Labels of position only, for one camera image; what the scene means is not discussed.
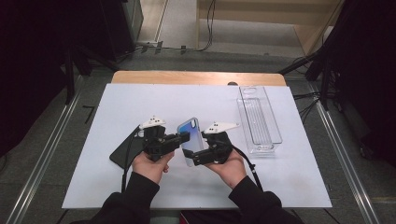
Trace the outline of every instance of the person's left hand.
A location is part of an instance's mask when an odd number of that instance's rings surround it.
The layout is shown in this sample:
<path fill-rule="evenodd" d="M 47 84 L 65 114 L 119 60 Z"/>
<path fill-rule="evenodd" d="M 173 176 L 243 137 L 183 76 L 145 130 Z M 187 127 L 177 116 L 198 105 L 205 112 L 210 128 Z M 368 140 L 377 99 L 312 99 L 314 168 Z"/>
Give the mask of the person's left hand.
<path fill-rule="evenodd" d="M 157 161 L 152 161 L 149 159 L 149 154 L 141 152 L 134 158 L 132 168 L 134 169 L 134 172 L 147 177 L 156 184 L 159 184 L 161 177 L 163 177 L 163 172 L 168 173 L 168 162 L 174 156 L 175 151 L 162 156 Z"/>

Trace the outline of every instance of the aluminum rail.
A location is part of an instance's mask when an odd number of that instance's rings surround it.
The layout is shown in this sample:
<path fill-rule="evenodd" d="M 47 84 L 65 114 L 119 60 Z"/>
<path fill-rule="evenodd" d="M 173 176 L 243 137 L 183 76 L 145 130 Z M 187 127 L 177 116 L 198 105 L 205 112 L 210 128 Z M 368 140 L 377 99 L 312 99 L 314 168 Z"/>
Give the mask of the aluminum rail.
<path fill-rule="evenodd" d="M 309 82 L 309 88 L 311 91 L 318 91 L 317 86 Z M 361 183 L 358 173 L 353 166 L 352 160 L 349 158 L 347 150 L 341 140 L 339 133 L 337 132 L 334 123 L 332 122 L 332 116 L 329 111 L 326 111 L 320 102 L 317 102 L 317 109 L 322 118 L 323 124 L 326 128 L 328 135 L 332 141 L 335 154 L 341 163 L 341 167 L 346 175 L 346 180 L 352 190 L 355 200 L 361 210 L 361 214 L 364 221 L 368 224 L 379 224 L 379 218 L 371 203 L 370 197 L 368 196 L 365 187 Z"/>
<path fill-rule="evenodd" d="M 26 181 L 20 196 L 14 205 L 14 208 L 11 211 L 11 214 L 8 217 L 7 224 L 16 224 L 21 223 L 22 219 L 30 205 L 30 202 L 33 200 L 35 196 L 35 192 L 38 188 L 38 185 L 41 182 L 44 173 L 47 170 L 48 165 L 50 164 L 50 159 L 52 158 L 56 147 L 58 146 L 59 140 L 64 133 L 64 128 L 66 127 L 68 121 L 70 120 L 71 115 L 76 107 L 78 98 L 81 93 L 81 89 L 83 86 L 84 80 L 82 76 L 78 76 L 76 81 L 76 94 L 69 103 L 64 107 L 64 110 L 59 117 L 55 128 L 53 129 L 47 144 L 45 145 L 43 152 L 41 153 L 40 158 L 35 164 L 35 168 L 33 172 L 30 174 L 30 177 Z"/>

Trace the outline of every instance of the black jacket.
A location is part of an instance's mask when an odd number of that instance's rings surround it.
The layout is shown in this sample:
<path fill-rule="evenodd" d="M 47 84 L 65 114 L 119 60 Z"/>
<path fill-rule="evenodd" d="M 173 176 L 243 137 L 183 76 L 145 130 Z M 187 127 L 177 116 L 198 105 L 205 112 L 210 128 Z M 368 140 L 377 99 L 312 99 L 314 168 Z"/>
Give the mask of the black jacket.
<path fill-rule="evenodd" d="M 148 224 L 149 207 L 159 189 L 151 180 L 132 172 L 125 192 L 112 193 L 90 223 Z M 302 223 L 282 209 L 281 201 L 273 192 L 262 192 L 248 176 L 233 189 L 229 198 L 240 208 L 242 216 L 237 222 Z"/>

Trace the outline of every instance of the white paper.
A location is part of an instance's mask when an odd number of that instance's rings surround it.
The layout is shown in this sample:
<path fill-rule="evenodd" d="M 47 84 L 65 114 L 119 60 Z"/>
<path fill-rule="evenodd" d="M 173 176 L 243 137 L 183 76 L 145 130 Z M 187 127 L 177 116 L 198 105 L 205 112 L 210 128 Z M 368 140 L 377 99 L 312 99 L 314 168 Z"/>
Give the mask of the white paper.
<path fill-rule="evenodd" d="M 265 89 L 283 142 L 274 157 L 251 159 L 264 190 L 274 192 L 284 207 L 331 207 L 290 89 Z M 235 86 L 108 84 L 63 208 L 101 207 L 112 192 L 120 191 L 123 171 L 109 155 L 140 123 L 155 115 L 165 119 L 166 133 L 176 133 L 177 125 L 192 117 L 198 118 L 201 130 L 214 121 L 241 123 L 237 94 Z M 242 127 L 227 134 L 236 147 L 248 154 Z M 176 150 L 169 166 L 152 208 L 236 207 L 228 199 L 231 189 L 206 167 L 188 167 L 181 149 Z"/>

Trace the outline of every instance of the transparent tray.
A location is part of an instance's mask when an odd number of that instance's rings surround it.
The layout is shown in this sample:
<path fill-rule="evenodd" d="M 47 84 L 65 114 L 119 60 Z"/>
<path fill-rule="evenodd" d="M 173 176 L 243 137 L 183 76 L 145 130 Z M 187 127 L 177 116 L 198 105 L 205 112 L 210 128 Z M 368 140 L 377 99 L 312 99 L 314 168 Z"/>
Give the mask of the transparent tray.
<path fill-rule="evenodd" d="M 253 155 L 273 153 L 282 143 L 274 113 L 263 86 L 241 86 L 237 98 L 247 149 Z"/>

